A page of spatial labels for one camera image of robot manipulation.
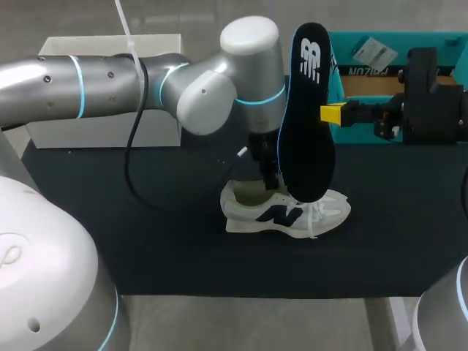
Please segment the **shoe lace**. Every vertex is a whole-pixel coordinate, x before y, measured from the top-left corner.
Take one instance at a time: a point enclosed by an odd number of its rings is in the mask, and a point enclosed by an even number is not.
[[[318,215],[319,221],[323,218],[323,215],[325,215],[325,203],[321,200],[315,201],[313,203],[300,203],[299,201],[297,202],[291,202],[291,206],[296,207],[296,208],[307,208],[307,231],[309,232],[309,237],[313,238],[314,237],[314,230],[313,230],[313,219],[314,219],[314,213]]]

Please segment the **shoe sole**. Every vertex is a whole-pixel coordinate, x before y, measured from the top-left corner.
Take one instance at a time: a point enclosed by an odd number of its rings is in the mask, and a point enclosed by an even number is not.
[[[306,230],[299,230],[299,229],[292,229],[289,227],[284,227],[279,224],[275,223],[264,223],[264,222],[242,222],[236,219],[227,219],[226,222],[226,231],[228,233],[259,233],[266,230],[276,230],[279,232],[283,232],[288,234],[289,236],[296,238],[296,239],[304,239],[304,238],[312,238],[315,239],[317,236],[329,232],[332,229],[338,227],[341,223],[343,223],[346,218],[350,215],[351,206],[348,208],[348,213],[346,216],[334,223],[330,223],[329,225],[321,227],[319,230],[314,230],[314,236],[309,236],[309,232]]]
[[[304,73],[303,41],[320,48],[320,67],[315,68],[315,76]],[[303,24],[292,40],[290,83],[277,150],[287,190],[302,203],[312,203],[325,194],[335,167],[333,137],[328,124],[320,120],[320,106],[327,104],[330,69],[327,30],[318,23]]]

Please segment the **black cable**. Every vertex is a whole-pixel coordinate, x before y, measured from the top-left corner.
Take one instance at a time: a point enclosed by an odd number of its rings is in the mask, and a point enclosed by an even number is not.
[[[16,123],[16,124],[10,124],[9,126],[1,127],[0,129],[2,130],[2,132],[6,132],[8,130],[16,129],[25,125],[26,123]]]
[[[116,55],[116,57],[126,57],[128,59],[133,60],[133,56],[128,54],[128,53],[121,53]],[[201,197],[198,201],[193,202],[192,204],[188,206],[184,206],[183,208],[177,207],[174,209],[169,209],[169,208],[161,208],[159,206],[154,205],[153,203],[149,202],[147,199],[145,199],[143,196],[141,196],[138,191],[136,190],[135,186],[133,185],[132,178],[130,177],[130,170],[129,170],[129,165],[130,165],[130,151],[132,150],[132,144],[133,140],[135,139],[135,134],[138,129],[138,125],[140,124],[141,117],[143,115],[143,111],[145,110],[146,107],[146,102],[148,100],[148,86],[149,86],[149,77],[148,77],[148,70],[146,69],[146,65],[143,62],[143,60],[139,59],[141,69],[143,71],[143,77],[144,77],[144,84],[143,84],[143,96],[140,101],[140,105],[138,106],[138,111],[137,111],[137,117],[135,118],[135,122],[132,127],[132,131],[130,132],[129,139],[127,141],[127,146],[125,148],[125,154],[124,154],[124,177],[125,177],[125,183],[127,187],[129,188],[129,191],[132,193],[133,197],[137,199],[140,203],[143,205],[152,208],[153,210],[156,211],[161,211],[161,212],[180,212],[181,210],[188,210],[188,209],[193,209],[195,206],[198,206],[200,210],[203,210],[204,206],[199,206],[199,204],[206,199],[210,198],[211,196],[214,196],[218,191],[221,186],[224,186],[224,184],[227,182],[227,177],[229,174],[232,172],[234,169],[235,165],[237,164],[237,161],[241,158],[242,154],[239,155],[237,154],[234,160],[231,162],[230,166],[228,167],[226,173],[221,177],[219,180],[218,184],[214,187],[214,189],[209,192],[207,195]]]

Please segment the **black mat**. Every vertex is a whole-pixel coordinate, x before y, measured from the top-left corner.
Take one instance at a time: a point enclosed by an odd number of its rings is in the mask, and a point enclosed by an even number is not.
[[[132,175],[174,208],[210,191],[246,135],[230,122],[181,148],[138,149]],[[358,298],[420,295],[468,254],[460,183],[468,146],[337,145],[332,189],[349,219],[316,239],[229,234],[219,199],[163,214],[127,191],[121,149],[37,150],[23,161],[44,195],[77,218],[123,294]],[[247,156],[233,178],[257,177]]]

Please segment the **teal box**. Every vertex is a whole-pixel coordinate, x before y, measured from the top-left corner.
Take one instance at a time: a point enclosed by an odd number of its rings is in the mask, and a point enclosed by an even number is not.
[[[370,37],[398,53],[390,66],[381,73],[354,59],[356,52]],[[468,86],[468,33],[332,31],[330,40],[336,63],[332,63],[333,71],[328,86],[329,104],[346,102],[350,99],[357,99],[366,104],[387,102],[391,97],[345,97],[341,75],[396,75],[396,72],[406,64],[407,53],[411,48],[436,47],[439,73],[452,75],[458,84]],[[375,137],[373,129],[372,124],[354,124],[343,128],[331,125],[335,143],[389,143]]]

